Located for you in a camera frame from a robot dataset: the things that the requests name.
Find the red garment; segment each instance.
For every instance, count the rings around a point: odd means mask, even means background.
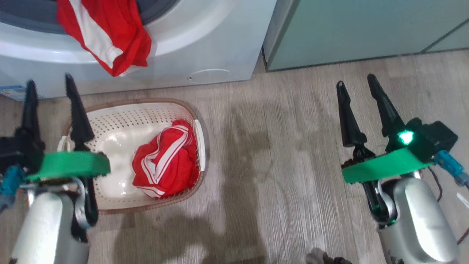
[[[172,196],[195,185],[197,142],[192,128],[176,120],[149,144],[140,146],[132,161],[133,185],[152,198]]]
[[[57,20],[112,76],[148,66],[151,38],[135,0],[57,0]]]

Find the laundry basket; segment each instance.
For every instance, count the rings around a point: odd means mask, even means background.
[[[95,138],[86,145],[92,152],[102,151],[109,158],[111,173],[94,179],[101,213],[148,210],[183,201],[202,184],[205,171],[205,143],[197,116],[187,104],[175,99],[127,100],[86,109]],[[150,142],[177,119],[191,124],[197,140],[199,177],[194,187],[174,196],[152,199],[132,185],[132,160],[139,146]],[[59,142],[58,151],[69,151],[70,123]]]

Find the light blue cabinet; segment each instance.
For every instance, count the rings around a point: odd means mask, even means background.
[[[469,0],[279,0],[264,52],[270,70],[419,53],[468,18]]]
[[[467,48],[469,47],[469,23],[464,24],[451,35],[447,36],[428,51],[441,51],[448,49]]]

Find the basket handle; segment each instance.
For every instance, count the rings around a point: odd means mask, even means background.
[[[62,138],[60,139],[59,144],[57,146],[57,152],[60,151],[72,151],[71,139],[68,136],[62,136]]]
[[[196,137],[197,137],[197,150],[199,154],[199,170],[205,171],[205,140],[204,140],[204,132],[202,131],[202,126],[198,119],[194,120],[196,124]]]

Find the label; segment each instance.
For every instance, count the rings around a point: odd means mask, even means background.
[[[15,101],[22,102],[26,95],[26,88],[21,85],[0,86],[0,94]],[[38,99],[44,99],[44,97],[38,94]]]
[[[459,198],[459,200],[461,200],[462,203],[464,203],[464,205],[469,209],[469,202],[468,200],[466,200],[466,198],[464,198],[464,196],[462,196],[462,194],[460,193],[457,193],[456,196]]]

